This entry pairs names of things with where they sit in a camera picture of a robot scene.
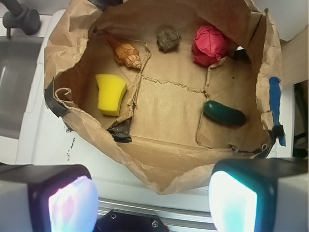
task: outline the blue tape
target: blue tape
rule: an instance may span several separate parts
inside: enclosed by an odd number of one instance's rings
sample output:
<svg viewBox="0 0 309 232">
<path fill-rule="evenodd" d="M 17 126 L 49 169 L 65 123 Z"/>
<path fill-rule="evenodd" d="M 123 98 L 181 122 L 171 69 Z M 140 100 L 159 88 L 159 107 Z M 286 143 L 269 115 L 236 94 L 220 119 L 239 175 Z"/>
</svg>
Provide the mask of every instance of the blue tape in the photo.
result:
<svg viewBox="0 0 309 232">
<path fill-rule="evenodd" d="M 272 112 L 272 116 L 274 118 L 274 125 L 279 126 L 279 116 L 280 116 L 280 98 L 281 98 L 281 90 L 279 83 L 281 80 L 277 77 L 272 76 L 269 79 L 269 94 L 270 94 L 270 99 L 269 99 L 269 105 L 270 105 L 270 110 Z M 281 137 L 279 137 L 279 143 L 281 146 L 286 145 L 285 141 L 285 134 Z"/>
</svg>

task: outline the gray rock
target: gray rock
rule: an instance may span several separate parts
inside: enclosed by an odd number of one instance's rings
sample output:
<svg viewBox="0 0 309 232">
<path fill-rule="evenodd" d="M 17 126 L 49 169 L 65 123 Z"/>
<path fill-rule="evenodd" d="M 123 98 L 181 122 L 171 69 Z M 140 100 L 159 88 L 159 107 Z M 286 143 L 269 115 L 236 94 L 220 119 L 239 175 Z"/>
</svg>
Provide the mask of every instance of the gray rock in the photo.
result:
<svg viewBox="0 0 309 232">
<path fill-rule="evenodd" d="M 167 52 L 178 46 L 182 40 L 180 34 L 171 27 L 167 27 L 157 35 L 159 49 Z"/>
</svg>

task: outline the cucumber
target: cucumber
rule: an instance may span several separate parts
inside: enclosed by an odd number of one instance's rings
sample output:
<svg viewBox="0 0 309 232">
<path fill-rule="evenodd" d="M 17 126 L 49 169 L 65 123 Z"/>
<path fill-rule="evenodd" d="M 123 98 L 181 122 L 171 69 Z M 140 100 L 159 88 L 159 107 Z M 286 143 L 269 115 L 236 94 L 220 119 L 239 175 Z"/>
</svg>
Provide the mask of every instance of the cucumber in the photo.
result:
<svg viewBox="0 0 309 232">
<path fill-rule="evenodd" d="M 224 124 L 242 126 L 246 123 L 246 116 L 242 111 L 216 101 L 205 102 L 203 110 L 205 115 Z"/>
</svg>

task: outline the orange seashell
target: orange seashell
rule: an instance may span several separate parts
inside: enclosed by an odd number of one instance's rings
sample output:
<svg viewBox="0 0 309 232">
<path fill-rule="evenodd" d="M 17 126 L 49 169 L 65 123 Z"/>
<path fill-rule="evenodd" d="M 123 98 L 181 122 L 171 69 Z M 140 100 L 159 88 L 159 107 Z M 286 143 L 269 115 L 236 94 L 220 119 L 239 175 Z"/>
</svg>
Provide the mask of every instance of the orange seashell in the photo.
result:
<svg viewBox="0 0 309 232">
<path fill-rule="evenodd" d="M 129 43 L 121 43 L 115 37 L 105 33 L 104 37 L 113 49 L 115 60 L 118 64 L 141 69 L 139 50 Z"/>
</svg>

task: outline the paper bag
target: paper bag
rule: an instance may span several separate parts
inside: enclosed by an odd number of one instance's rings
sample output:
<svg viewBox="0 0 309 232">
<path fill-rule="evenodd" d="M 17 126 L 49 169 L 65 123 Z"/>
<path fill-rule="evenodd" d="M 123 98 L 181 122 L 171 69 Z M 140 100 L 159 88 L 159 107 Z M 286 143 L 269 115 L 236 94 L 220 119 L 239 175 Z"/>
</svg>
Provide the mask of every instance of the paper bag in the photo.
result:
<svg viewBox="0 0 309 232">
<path fill-rule="evenodd" d="M 191 45 L 197 29 L 209 24 L 249 58 L 196 65 Z M 166 26 L 177 30 L 182 42 L 162 53 L 156 35 Z M 106 32 L 139 49 L 140 71 L 116 63 Z M 97 109 L 98 73 L 126 81 L 120 116 Z M 250 0 L 128 0 L 104 12 L 73 0 L 45 49 L 50 109 L 158 194 L 206 186 L 221 159 L 265 157 L 275 139 L 269 79 L 280 76 L 276 26 Z M 208 119 L 203 115 L 208 100 L 242 110 L 247 123 L 233 128 Z M 117 143 L 107 129 L 130 118 L 132 142 Z"/>
</svg>

